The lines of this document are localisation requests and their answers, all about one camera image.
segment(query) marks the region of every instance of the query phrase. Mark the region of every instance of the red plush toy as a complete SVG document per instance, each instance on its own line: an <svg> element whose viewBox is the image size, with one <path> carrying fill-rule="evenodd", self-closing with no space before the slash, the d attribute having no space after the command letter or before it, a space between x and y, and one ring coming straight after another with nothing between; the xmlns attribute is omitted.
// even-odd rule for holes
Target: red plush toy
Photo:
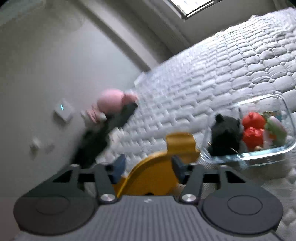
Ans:
<svg viewBox="0 0 296 241"><path fill-rule="evenodd" d="M253 151L257 146L263 146L263 132L264 129L255 129L254 127L249 127L244 131L242 140L249 151Z"/></svg>
<svg viewBox="0 0 296 241"><path fill-rule="evenodd" d="M257 112L249 112L249 114L242 119L242 125L245 130L249 127L264 129L265 119Z"/></svg>

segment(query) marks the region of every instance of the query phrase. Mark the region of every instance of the light switch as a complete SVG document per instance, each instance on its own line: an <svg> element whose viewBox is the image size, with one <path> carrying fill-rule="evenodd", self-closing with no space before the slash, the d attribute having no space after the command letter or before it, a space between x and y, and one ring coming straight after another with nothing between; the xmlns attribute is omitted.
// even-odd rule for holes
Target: light switch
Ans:
<svg viewBox="0 0 296 241"><path fill-rule="evenodd" d="M73 117L74 108L65 99L62 99L57 104L54 111L64 120L64 122L68 122Z"/></svg>

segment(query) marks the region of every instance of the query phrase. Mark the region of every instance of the silver bolt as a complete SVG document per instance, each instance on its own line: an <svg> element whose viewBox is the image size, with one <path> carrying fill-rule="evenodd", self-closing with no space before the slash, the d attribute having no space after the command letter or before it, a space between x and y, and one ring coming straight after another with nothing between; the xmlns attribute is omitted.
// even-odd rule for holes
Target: silver bolt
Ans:
<svg viewBox="0 0 296 241"><path fill-rule="evenodd" d="M196 196L193 194L185 194L182 196L182 200L185 202L193 202L196 200Z"/></svg>
<svg viewBox="0 0 296 241"><path fill-rule="evenodd" d="M150 198L148 198L148 199L146 199L146 200L144 200L144 202L145 203L150 203L150 202L152 202L153 200L152 199L150 199Z"/></svg>
<svg viewBox="0 0 296 241"><path fill-rule="evenodd" d="M106 193L101 196L101 199L105 202L111 202L115 200L115 196L113 194Z"/></svg>

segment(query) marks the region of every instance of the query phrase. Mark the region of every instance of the bed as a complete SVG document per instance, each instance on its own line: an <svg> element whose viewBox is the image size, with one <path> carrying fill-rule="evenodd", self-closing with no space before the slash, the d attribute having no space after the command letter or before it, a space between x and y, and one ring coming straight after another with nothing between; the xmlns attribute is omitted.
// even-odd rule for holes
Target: bed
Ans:
<svg viewBox="0 0 296 241"><path fill-rule="evenodd" d="M174 131L193 134L200 147L209 115L241 100L281 94L296 117L296 10L289 8L218 32L141 77L138 109L97 162L127 157L126 171L166 149ZM284 206L277 233L296 240L296 151L282 162L243 173L275 194Z"/></svg>

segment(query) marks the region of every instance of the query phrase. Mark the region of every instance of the black stuffed toy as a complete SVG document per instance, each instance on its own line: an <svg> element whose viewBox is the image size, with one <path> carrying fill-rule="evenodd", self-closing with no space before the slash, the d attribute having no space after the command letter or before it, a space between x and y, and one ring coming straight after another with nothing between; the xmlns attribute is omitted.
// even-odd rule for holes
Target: black stuffed toy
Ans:
<svg viewBox="0 0 296 241"><path fill-rule="evenodd" d="M237 154L242 132L240 121L229 116L216 115L216 123L212 126L212 139L208 151L211 156Z"/></svg>

